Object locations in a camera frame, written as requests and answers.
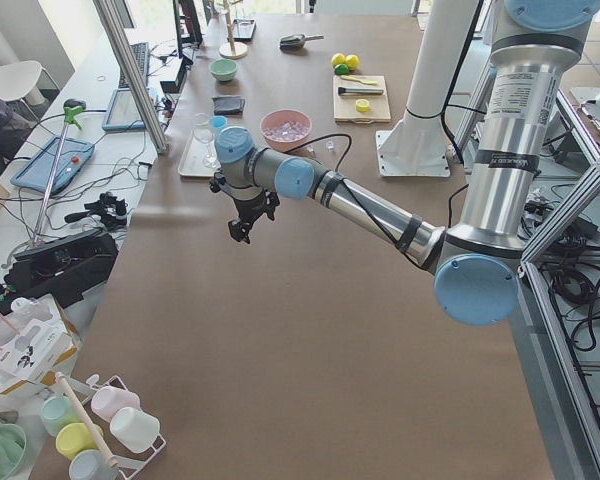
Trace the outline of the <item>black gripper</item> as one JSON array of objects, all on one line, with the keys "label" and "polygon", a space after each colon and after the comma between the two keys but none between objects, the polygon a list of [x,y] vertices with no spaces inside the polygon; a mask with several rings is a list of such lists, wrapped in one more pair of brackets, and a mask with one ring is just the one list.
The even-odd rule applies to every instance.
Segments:
[{"label": "black gripper", "polygon": [[250,230],[263,215],[275,220],[275,210],[280,205],[278,195],[274,191],[263,189],[255,198],[234,200],[238,218],[228,222],[229,233],[236,242],[251,243]]}]

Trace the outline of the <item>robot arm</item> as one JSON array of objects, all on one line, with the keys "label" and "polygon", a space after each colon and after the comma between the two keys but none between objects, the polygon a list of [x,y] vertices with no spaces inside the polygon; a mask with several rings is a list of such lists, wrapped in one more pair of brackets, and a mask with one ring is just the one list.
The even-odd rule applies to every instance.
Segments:
[{"label": "robot arm", "polygon": [[455,320],[489,325],[518,304],[517,230],[562,75],[581,58],[598,1],[503,1],[490,59],[495,82],[458,223],[433,226],[317,161],[256,146],[242,127],[215,141],[210,188],[232,198],[231,237],[247,241],[281,198],[309,197],[374,233],[434,277]]}]

